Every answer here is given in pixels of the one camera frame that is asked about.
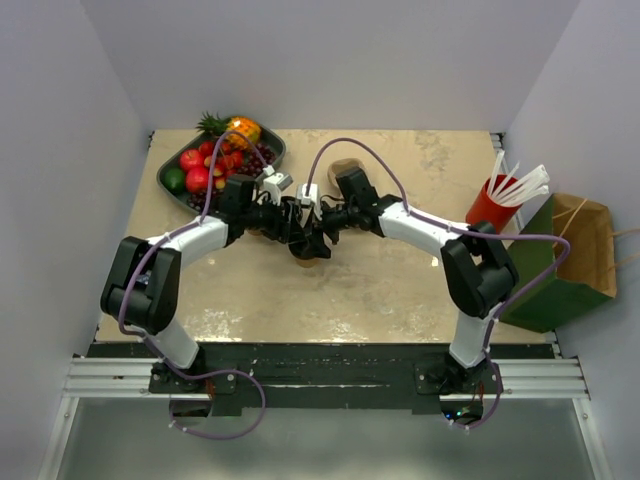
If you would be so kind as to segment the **single brown paper cup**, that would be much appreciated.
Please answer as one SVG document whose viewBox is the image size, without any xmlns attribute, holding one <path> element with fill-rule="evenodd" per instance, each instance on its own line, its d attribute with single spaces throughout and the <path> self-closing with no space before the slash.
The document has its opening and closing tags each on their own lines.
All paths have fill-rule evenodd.
<svg viewBox="0 0 640 480">
<path fill-rule="evenodd" d="M 298 266 L 302 268 L 313 268 L 320 262 L 320 260 L 318 258 L 310 258 L 310 259 L 295 258 L 295 262 Z"/>
</svg>

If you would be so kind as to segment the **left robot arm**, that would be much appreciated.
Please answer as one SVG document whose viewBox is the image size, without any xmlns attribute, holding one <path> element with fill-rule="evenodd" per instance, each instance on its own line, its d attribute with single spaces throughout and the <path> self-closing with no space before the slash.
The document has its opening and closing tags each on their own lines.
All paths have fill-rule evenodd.
<svg viewBox="0 0 640 480">
<path fill-rule="evenodd" d="M 196 361 L 200 346 L 176 318 L 181 271 L 206 255 L 234 243 L 247 230 L 276 238 L 282 193 L 292 184 L 287 173 L 273 171 L 262 182 L 268 201 L 254 198 L 256 181 L 234 175 L 225 187 L 219 210 L 162 235 L 123 239 L 116 251 L 100 298 L 103 313 L 118 322 L 125 335 L 136 336 L 173 367 L 171 378 L 185 392 L 200 390 L 207 368 Z"/>
</svg>

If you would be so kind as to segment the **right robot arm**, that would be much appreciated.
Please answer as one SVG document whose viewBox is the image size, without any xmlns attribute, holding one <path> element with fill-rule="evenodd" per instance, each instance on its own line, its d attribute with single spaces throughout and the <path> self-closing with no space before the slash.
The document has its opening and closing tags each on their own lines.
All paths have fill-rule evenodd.
<svg viewBox="0 0 640 480">
<path fill-rule="evenodd" d="M 469 392 L 481 380 L 479 364 L 486 359 L 491 317 L 519 280 L 506 248 L 488 222 L 468 226 L 448 223 L 405 206 L 398 196 L 380 196 L 363 169 L 353 167 L 336 177 L 343 201 L 331 207 L 321 200 L 318 186 L 297 187 L 296 203 L 310 211 L 303 228 L 306 242 L 299 258 L 328 258 L 326 238 L 337 243 L 348 228 L 398 240 L 434 256 L 444 268 L 449 296 L 458 308 L 445 369 L 448 386 Z"/>
</svg>

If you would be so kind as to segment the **purple grapes bunch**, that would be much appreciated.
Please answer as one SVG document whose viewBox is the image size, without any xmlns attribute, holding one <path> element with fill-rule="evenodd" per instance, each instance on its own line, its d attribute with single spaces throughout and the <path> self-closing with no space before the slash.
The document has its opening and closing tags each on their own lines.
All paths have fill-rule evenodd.
<svg viewBox="0 0 640 480">
<path fill-rule="evenodd" d="M 187 205 L 195 211 L 201 212 L 206 201 L 209 201 L 209 210 L 213 211 L 217 208 L 219 198 L 232 175 L 242 174 L 256 178 L 262 173 L 264 167 L 261 158 L 268 164 L 271 164 L 275 158 L 274 153 L 268 147 L 258 145 L 257 149 L 258 153 L 255 151 L 243 153 L 240 150 L 230 150 L 228 145 L 224 145 L 220 155 L 217 157 L 213 179 L 209 184 L 209 188 L 196 194 L 188 192 Z M 210 163 L 211 157 L 208 156 L 204 160 L 204 167 L 209 168 Z"/>
</svg>

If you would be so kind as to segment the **stack of cup carriers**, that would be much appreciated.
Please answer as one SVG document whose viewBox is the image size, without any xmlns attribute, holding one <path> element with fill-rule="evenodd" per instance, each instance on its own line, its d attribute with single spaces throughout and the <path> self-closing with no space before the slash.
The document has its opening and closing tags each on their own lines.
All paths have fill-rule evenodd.
<svg viewBox="0 0 640 480">
<path fill-rule="evenodd" d="M 363 171 L 366 170 L 364 163 L 357 158 L 343 158 L 332 162 L 327 169 L 327 178 L 330 185 L 338 189 L 339 186 L 336 177 L 339 174 L 355 167 L 360 168 Z"/>
</svg>

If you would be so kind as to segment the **grey fruit tray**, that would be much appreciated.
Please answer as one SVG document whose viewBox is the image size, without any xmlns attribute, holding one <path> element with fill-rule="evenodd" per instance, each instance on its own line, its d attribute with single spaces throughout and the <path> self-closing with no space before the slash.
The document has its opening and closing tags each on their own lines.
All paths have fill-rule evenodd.
<svg viewBox="0 0 640 480">
<path fill-rule="evenodd" d="M 193 214 L 200 214 L 210 198 L 209 210 L 216 206 L 227 180 L 233 174 L 248 175 L 261 182 L 264 178 L 263 166 L 259 156 L 274 169 L 278 169 L 284 160 L 286 145 L 284 140 L 267 127 L 261 126 L 256 148 L 242 150 L 225 140 L 216 155 L 211 181 L 207 182 L 207 173 L 211 163 L 217 136 L 199 133 L 166 160 L 156 174 L 157 183 L 175 204 Z"/>
</svg>

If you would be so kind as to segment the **red apple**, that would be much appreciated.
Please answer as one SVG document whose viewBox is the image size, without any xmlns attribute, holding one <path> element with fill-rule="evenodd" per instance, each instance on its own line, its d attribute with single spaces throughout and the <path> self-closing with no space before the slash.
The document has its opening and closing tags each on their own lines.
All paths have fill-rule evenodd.
<svg viewBox="0 0 640 480">
<path fill-rule="evenodd" d="M 203 167 L 204 160 L 205 157 L 198 149 L 188 149 L 181 153 L 179 166 L 185 173 L 188 173 L 195 168 Z"/>
<path fill-rule="evenodd" d="M 209 168 L 196 166 L 191 168 L 185 177 L 185 188 L 191 194 L 201 193 L 209 188 L 213 174 Z"/>
</svg>

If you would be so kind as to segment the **green lime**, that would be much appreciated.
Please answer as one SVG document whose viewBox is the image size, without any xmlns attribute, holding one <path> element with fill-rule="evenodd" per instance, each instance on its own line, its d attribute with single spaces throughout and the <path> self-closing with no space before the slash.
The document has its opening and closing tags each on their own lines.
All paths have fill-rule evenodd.
<svg viewBox="0 0 640 480">
<path fill-rule="evenodd" d="M 186 191 L 186 173 L 179 167 L 166 170 L 162 175 L 161 182 L 175 196 Z"/>
</svg>

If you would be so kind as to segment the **toy pineapple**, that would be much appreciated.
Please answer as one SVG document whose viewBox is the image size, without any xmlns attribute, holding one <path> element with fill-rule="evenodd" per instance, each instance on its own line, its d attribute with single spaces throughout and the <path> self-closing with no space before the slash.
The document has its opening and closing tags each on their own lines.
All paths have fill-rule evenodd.
<svg viewBox="0 0 640 480">
<path fill-rule="evenodd" d="M 240 150 L 247 150 L 250 145 L 257 144 L 262 133 L 261 126 L 248 117 L 231 116 L 222 118 L 209 112 L 202 114 L 196 128 L 200 132 L 213 136 L 221 136 L 223 133 L 231 131 L 232 134 L 227 137 L 227 142 Z"/>
</svg>

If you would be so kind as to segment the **red straw cup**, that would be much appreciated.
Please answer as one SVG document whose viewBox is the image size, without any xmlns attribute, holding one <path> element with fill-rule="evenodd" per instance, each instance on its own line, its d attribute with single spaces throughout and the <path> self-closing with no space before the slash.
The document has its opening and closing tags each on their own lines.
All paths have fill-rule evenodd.
<svg viewBox="0 0 640 480">
<path fill-rule="evenodd" d="M 488 194 L 489 183 L 490 180 L 487 179 L 468 210 L 465 221 L 470 225 L 486 221 L 494 227 L 497 233 L 501 233 L 520 209 L 520 205 L 505 207 L 496 203 Z"/>
</svg>

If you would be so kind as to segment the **green paper bag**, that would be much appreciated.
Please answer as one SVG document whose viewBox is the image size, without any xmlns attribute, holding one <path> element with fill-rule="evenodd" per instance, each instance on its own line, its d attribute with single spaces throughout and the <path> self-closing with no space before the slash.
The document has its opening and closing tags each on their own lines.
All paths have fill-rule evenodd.
<svg viewBox="0 0 640 480">
<path fill-rule="evenodd" d="M 501 315 L 506 324 L 538 333 L 564 326 L 615 298 L 612 218 L 597 202 L 552 195 L 524 227 L 525 234 L 559 236 L 568 257 Z"/>
</svg>

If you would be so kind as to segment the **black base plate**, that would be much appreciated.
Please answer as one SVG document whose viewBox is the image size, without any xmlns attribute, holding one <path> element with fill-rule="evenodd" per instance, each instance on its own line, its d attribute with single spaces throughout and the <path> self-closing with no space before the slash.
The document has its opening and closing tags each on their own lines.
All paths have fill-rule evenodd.
<svg viewBox="0 0 640 480">
<path fill-rule="evenodd" d="M 450 416 L 495 393 L 485 364 L 465 373 L 444 344 L 206 343 L 185 377 L 144 345 L 102 343 L 79 364 L 105 380 L 98 396 L 167 398 L 180 416 L 239 416 L 246 409 L 405 410 Z"/>
</svg>

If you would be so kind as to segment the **aluminium rail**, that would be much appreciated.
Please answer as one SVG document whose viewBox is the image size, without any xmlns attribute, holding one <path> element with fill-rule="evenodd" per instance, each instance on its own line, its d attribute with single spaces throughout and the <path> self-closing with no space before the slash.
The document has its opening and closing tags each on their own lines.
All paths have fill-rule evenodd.
<svg viewBox="0 0 640 480">
<path fill-rule="evenodd" d="M 502 399 L 589 399 L 578 359 L 497 359 Z"/>
</svg>

